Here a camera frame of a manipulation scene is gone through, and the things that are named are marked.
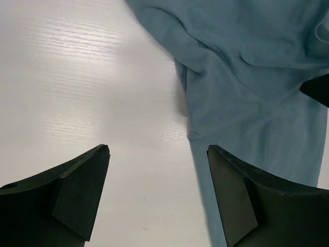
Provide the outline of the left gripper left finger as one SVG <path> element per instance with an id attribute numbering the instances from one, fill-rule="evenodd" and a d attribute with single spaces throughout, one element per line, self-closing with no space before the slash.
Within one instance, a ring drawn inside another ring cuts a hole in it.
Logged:
<path id="1" fill-rule="evenodd" d="M 1 187 L 1 246 L 84 246 L 110 160 L 107 145 Z"/>

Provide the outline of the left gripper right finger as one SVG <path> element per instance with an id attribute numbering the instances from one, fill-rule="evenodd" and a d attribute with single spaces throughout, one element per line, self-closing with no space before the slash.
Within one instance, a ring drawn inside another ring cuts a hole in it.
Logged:
<path id="1" fill-rule="evenodd" d="M 328 191 L 246 163 L 217 145 L 207 151 L 228 246 L 328 246 Z"/>

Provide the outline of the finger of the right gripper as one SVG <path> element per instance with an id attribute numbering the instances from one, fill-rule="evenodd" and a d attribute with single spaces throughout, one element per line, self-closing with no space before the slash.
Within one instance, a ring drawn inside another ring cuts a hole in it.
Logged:
<path id="1" fill-rule="evenodd" d="M 305 81 L 300 86 L 300 92 L 328 108 L 329 74 Z"/>

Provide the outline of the grey-blue t shirt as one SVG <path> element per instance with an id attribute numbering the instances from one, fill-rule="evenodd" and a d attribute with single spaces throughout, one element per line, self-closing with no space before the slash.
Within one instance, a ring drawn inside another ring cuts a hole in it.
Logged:
<path id="1" fill-rule="evenodd" d="M 218 145 L 317 186 L 327 108 L 302 94 L 328 72 L 328 1 L 128 1 L 173 56 L 212 246 L 225 246 L 206 152 Z"/>

